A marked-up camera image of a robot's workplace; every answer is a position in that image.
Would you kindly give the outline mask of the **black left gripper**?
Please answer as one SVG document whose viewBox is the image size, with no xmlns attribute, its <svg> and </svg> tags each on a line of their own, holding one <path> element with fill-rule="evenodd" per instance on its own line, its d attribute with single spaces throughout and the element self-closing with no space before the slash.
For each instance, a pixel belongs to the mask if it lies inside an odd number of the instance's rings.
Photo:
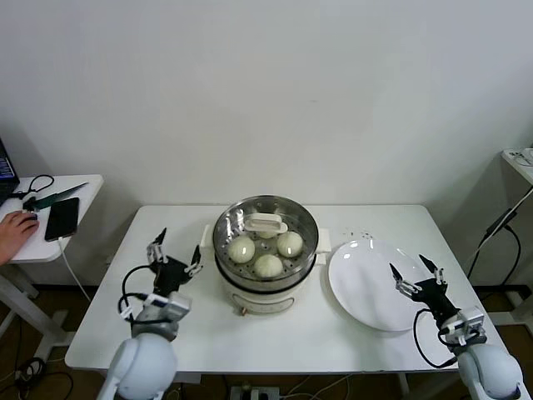
<svg viewBox="0 0 533 400">
<path fill-rule="evenodd" d="M 170 294 L 177 292 L 182 284 L 188 282 L 202 270 L 201 250 L 196 245 L 190 265 L 167 257 L 163 252 L 162 244 L 166 236 L 167 229 L 163 228 L 156 238 L 147 246 L 147 260 L 155 273 L 153 292 L 155 294 Z"/>
</svg>

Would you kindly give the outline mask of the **person's bare hand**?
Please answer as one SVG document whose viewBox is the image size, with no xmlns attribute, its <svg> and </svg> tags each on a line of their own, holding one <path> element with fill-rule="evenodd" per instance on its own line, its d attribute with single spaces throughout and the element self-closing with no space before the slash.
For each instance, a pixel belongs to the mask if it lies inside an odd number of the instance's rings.
<svg viewBox="0 0 533 400">
<path fill-rule="evenodd" d="M 0 261 L 7 264 L 38 230 L 37 215 L 32 212 L 8 213 L 0 224 Z"/>
</svg>

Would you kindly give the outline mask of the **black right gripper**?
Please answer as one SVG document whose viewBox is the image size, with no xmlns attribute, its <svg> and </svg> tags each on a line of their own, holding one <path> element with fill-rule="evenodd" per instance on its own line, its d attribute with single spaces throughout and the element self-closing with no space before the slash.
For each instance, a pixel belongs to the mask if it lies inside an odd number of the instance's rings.
<svg viewBox="0 0 533 400">
<path fill-rule="evenodd" d="M 419 255 L 419 259 L 433 274 L 434 278 L 417 282 L 415 285 L 406 281 L 396 267 L 390 263 L 395 287 L 404 296 L 411 296 L 414 302 L 424 303 L 429 308 L 436 323 L 444 323 L 459 312 L 459 309 L 446 296 L 447 281 L 444 278 L 444 269 L 438 268 L 432 260 L 422 254 Z"/>
</svg>

